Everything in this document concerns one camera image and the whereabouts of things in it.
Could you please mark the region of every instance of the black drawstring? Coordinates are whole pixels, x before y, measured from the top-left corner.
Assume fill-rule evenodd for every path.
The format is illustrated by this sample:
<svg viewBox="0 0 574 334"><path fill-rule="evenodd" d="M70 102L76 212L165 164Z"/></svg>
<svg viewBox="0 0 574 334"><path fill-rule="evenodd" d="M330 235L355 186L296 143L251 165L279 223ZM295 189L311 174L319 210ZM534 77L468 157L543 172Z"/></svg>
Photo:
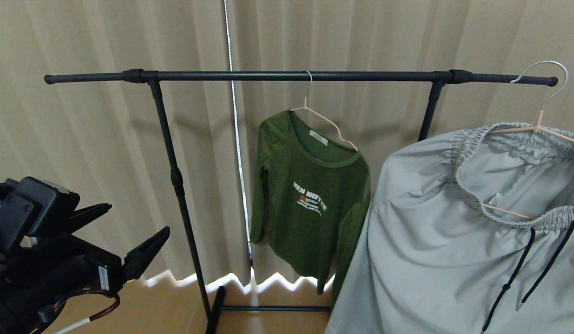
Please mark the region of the black drawstring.
<svg viewBox="0 0 574 334"><path fill-rule="evenodd" d="M539 286L539 283L541 283L541 281L545 278L546 273L548 273L548 270L550 269L550 267L553 265L553 263L555 262L555 260L559 256L559 253L561 252L563 247L565 247L565 244L567 243L567 241L569 240L569 237L571 236L571 233L573 233L573 232L574 232L574 221L571 222L571 225L569 226L569 228L567 228L567 232L565 233L563 240L561 241L559 247L557 247L557 250L555 251L553 256L550 258L550 261L546 265L545 270L543 270L543 272L541 273L539 278L536 280L536 282L532 285L530 290L528 290L528 292L526 292L526 294L524 295L524 298L522 298L522 301L520 302L520 304L516 308L516 311L520 310L520 307L522 307L522 305L524 305L524 303L526 302L528 297L532 294L532 292L535 291L535 289Z"/></svg>
<svg viewBox="0 0 574 334"><path fill-rule="evenodd" d="M483 325L481 333L484 333L487 330L487 328L489 327L489 323L491 323L491 319L493 319L493 313L495 312L497 305L501 301L501 297L503 297L505 292L511 288L511 284L514 282L514 279L518 275L518 271L520 271L520 268L522 268L522 264L524 264L524 260L526 260L526 256L528 255L528 252L530 251L532 244L535 242L535 236L536 236L535 229L530 228L530 239L528 240L528 245L526 245L526 248L524 249L524 252L522 253L522 256L520 257L520 261L518 261L518 265L514 269L514 272L511 274L509 281L503 285L503 287L501 288L501 292L499 292L499 295L497 295L497 299L493 303L493 306L491 307L491 311L489 311L489 315L487 316L487 320L485 321L485 324Z"/></svg>
<svg viewBox="0 0 574 334"><path fill-rule="evenodd" d="M559 256L561 250L563 250L563 247L565 247L565 244L567 243L567 241L569 240L569 237L571 236L571 233L573 233L573 232L574 232L574 221L571 222L571 225L569 226L569 228L567 228L567 232L565 233L565 236L563 237L563 240L561 241L559 247L557 247L557 249L555 250L553 256L550 258L550 261L548 261L548 264L545 266L545 269L543 270L541 275L537 278L536 282L532 285L530 290L528 290L528 292L524 295L524 298L522 298L522 301L520 302L520 304L516 308L516 311L518 311L520 309L520 307L522 307L522 305L526 302L526 300L528 300L528 298L532 294L532 292L534 292L535 289L538 287L539 283L541 283L541 281L545 278L545 275L548 273L550 268L553 266L553 263L555 262L555 260ZM518 275L518 272L520 271L522 264L524 264L524 260L526 260L526 256L528 255L528 252L530 251L530 248L532 247L532 244L535 241L535 236L536 236L535 229L531 228L530 229L530 239L528 241L528 245L526 245L526 248L524 249L524 252L522 253L522 256L520 257L520 261L518 262L518 265L514 269L514 272L511 274L509 281L506 284L504 284L503 287L501 288L501 292L497 296L495 303L493 303L493 306L491 307L491 311L489 311L489 315L487 316L487 320L485 321L485 324L483 325L481 333L484 333L487 330L487 328L489 327L489 323L491 323L491 319L493 319L493 313L495 312L497 305L501 301L501 297L505 294L505 292L507 290L510 289L512 282L514 281L514 279Z"/></svg>

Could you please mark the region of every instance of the brown tile floor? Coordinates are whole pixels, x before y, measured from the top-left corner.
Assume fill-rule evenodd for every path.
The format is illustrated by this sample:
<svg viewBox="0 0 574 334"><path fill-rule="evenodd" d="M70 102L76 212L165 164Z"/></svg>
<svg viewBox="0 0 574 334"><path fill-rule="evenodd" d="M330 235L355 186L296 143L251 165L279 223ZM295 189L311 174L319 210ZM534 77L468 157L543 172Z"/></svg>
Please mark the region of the brown tile floor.
<svg viewBox="0 0 574 334"><path fill-rule="evenodd" d="M315 286L303 281L295 292L280 283L274 283L262 293L244 295L237 283L225 286L225 304L254 304L258 300L264 305L329 305L330 291L323 295L315 293ZM127 283L120 291L121 305L110 315L71 331L71 334L96 333L180 333L204 334L206 317L200 301L198 286L191 283L176 287L170 277L148 287L145 281ZM215 294L209 294L213 303ZM79 296L71 299L62 314L46 333L51 334L76 321L109 306L112 300L103 296ZM328 313L310 312L246 312L225 311L221 314L218 334L282 334L323 333L328 322Z"/></svg>

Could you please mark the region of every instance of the white label sticker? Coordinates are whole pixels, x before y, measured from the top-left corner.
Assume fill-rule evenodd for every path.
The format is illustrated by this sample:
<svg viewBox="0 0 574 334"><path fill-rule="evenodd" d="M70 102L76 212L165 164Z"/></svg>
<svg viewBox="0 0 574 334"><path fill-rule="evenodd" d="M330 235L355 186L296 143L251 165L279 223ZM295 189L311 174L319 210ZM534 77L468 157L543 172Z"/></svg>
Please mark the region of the white label sticker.
<svg viewBox="0 0 574 334"><path fill-rule="evenodd" d="M317 134L314 130L310 130L310 135L315 139L319 140L324 145L328 146L328 140L321 135Z"/></svg>
<svg viewBox="0 0 574 334"><path fill-rule="evenodd" d="M100 285L102 290L109 291L108 269L100 266L98 267L98 271L100 272Z"/></svg>

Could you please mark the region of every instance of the clothes hanger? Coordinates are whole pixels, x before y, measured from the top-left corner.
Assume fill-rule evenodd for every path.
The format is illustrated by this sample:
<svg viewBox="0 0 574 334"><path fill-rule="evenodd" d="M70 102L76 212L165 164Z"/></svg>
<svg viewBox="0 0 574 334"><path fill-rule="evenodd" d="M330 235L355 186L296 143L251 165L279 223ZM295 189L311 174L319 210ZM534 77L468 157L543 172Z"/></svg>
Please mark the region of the clothes hanger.
<svg viewBox="0 0 574 334"><path fill-rule="evenodd" d="M340 140L342 140L344 142L348 142L351 146L353 146L355 151L359 152L359 150L357 150L357 146L355 146L355 144L353 144L352 142L350 142L348 140L343 139L343 136L340 134L340 129L338 128L338 125L336 125L335 123L330 121L328 118L322 116L318 112L315 112L310 107L308 107L308 95L310 94L310 89L312 89L312 82L314 82L314 78L312 78L312 74L309 71L306 71L306 72L308 72L308 74L310 74L310 87L308 87L308 91L306 91L306 97L304 97L304 106L299 107L299 108L290 109L290 111L296 111L296 110L302 110L303 109L303 110L308 110L308 111L313 112L318 117L322 118L323 120L327 121L328 123L331 123L334 127L336 127L336 131L338 131L338 137L340 138Z"/></svg>
<svg viewBox="0 0 574 334"><path fill-rule="evenodd" d="M555 64L559 67L561 67L561 69L563 70L563 74L565 74L565 80L563 81L563 84L561 85L561 88L559 88L558 91L556 91L553 95L551 95L550 97L548 97L543 104L541 104L541 111L539 111L539 116L537 118L536 124L533 127L522 127L522 128L510 128L510 129L499 129L499 130L493 130L490 131L489 133L508 133L508 132L520 132L520 131L530 131L532 130L534 133L539 133L539 131L542 131L544 133L548 133L549 135L554 135L556 137L559 137L561 139L567 140L569 142L573 142L574 143L574 139L569 138L565 135L561 135L560 133L556 133L554 131L551 131L549 129L545 129L544 127L541 126L542 120L543 120L543 111L545 109L545 104L552 99L553 97L555 97L555 95L559 94L560 91L563 90L563 88L565 87L565 84L567 84L567 80L569 79L569 72L567 71L567 68L565 68L565 66L563 66L563 64L557 62L557 61L552 61L552 60L545 60L545 61L539 61L538 63L534 63L530 66L528 66L524 72L522 72L522 74L520 74L518 76L518 78L512 80L510 83L516 83L519 82L520 79L522 79L522 76L524 76L524 74L526 73L526 71L530 70L531 67L536 66L538 64L543 64L543 63L550 63L550 64ZM483 204L484 207L487 207L489 209L493 209L496 211L500 211L500 212L504 212L504 213L508 213L508 214L512 214L514 216L517 217L521 217L521 218L526 218L526 219L530 219L530 220L534 220L535 217L529 217L529 216L525 216L524 214L520 214L517 212L512 212L512 211L508 211L508 210L504 210L501 209L499 207L493 206L493 205L489 205L489 204Z"/></svg>

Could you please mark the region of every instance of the robotic arm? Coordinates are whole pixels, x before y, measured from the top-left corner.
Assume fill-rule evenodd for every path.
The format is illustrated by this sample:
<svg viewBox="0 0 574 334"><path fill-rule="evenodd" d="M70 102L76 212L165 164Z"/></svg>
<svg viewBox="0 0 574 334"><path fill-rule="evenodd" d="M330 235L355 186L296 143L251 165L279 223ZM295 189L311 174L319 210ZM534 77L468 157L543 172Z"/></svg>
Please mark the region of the robotic arm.
<svg viewBox="0 0 574 334"><path fill-rule="evenodd" d="M72 235L107 213L101 203L75 210L81 198L60 186L32 177L0 183L0 334L43 332L66 300L84 294L114 298L92 315L113 311L118 291L138 279L170 236L165 227L121 259ZM27 235L32 247L20 245Z"/></svg>

